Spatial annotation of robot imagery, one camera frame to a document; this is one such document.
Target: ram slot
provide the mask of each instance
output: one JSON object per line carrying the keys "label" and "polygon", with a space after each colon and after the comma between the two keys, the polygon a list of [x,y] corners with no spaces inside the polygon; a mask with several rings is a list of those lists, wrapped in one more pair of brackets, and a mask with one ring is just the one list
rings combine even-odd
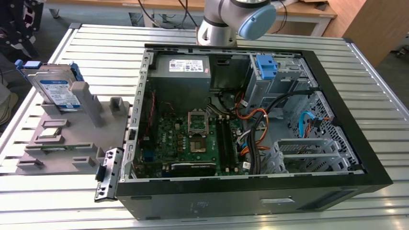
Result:
{"label": "ram slot", "polygon": [[223,141],[223,149],[227,159],[227,168],[233,169],[235,167],[235,156],[233,149],[233,137],[231,137],[229,120],[222,121],[222,141]]}
{"label": "ram slot", "polygon": [[215,121],[215,138],[217,138],[217,148],[218,148],[219,170],[225,171],[225,169],[229,168],[229,159],[223,147],[222,120]]}

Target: hard drive label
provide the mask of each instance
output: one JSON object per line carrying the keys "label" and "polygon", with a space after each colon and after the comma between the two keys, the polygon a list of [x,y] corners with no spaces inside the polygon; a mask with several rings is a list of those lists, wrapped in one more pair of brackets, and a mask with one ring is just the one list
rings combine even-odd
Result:
{"label": "hard drive label", "polygon": [[68,81],[41,80],[40,83],[45,93],[49,95],[57,106],[68,109],[78,108],[78,99],[69,91]]}

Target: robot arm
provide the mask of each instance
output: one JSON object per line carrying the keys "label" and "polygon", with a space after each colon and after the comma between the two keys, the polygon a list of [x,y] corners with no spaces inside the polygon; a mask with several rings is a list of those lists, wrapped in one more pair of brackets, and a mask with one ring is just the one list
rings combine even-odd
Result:
{"label": "robot arm", "polygon": [[235,46],[235,32],[246,40],[259,38],[275,21],[270,0],[206,0],[197,32],[202,46]]}

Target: floor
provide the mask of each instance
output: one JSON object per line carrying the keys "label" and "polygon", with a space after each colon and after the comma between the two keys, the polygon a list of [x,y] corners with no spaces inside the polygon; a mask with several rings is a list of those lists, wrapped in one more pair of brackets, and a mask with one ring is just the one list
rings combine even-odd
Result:
{"label": "floor", "polygon": [[[169,18],[167,23],[162,23],[163,27],[174,28],[181,27],[179,22],[183,16],[175,15]],[[201,17],[193,17],[197,24],[201,23]],[[62,38],[66,28],[70,23],[85,23],[85,24],[104,24],[104,25],[121,25],[121,26],[141,26],[142,18],[141,14],[125,14],[120,12],[70,12],[60,10],[60,18],[53,19],[48,10],[44,10],[41,19],[41,28],[36,33],[34,47],[40,53],[40,57],[36,60],[42,62],[48,61],[53,50]],[[186,18],[183,23],[185,29],[193,29],[194,25],[189,18]],[[30,85],[24,81],[21,75],[12,71],[14,69],[13,63],[8,62],[6,59],[0,56],[0,68],[2,70],[4,79],[9,82],[8,88],[14,92],[18,97],[18,104],[21,104],[24,97],[30,89]],[[394,93],[399,97],[403,104],[409,107],[409,58],[397,59],[394,54],[389,54],[383,59],[382,63],[377,67],[377,71],[383,77],[386,83],[391,87]],[[0,127],[0,133],[5,129],[5,126]]]}

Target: power supply label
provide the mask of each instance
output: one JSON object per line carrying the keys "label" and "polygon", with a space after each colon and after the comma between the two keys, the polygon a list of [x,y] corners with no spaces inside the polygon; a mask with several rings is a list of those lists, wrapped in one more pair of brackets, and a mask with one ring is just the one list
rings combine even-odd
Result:
{"label": "power supply label", "polygon": [[203,61],[201,60],[170,60],[169,72],[202,72]]}

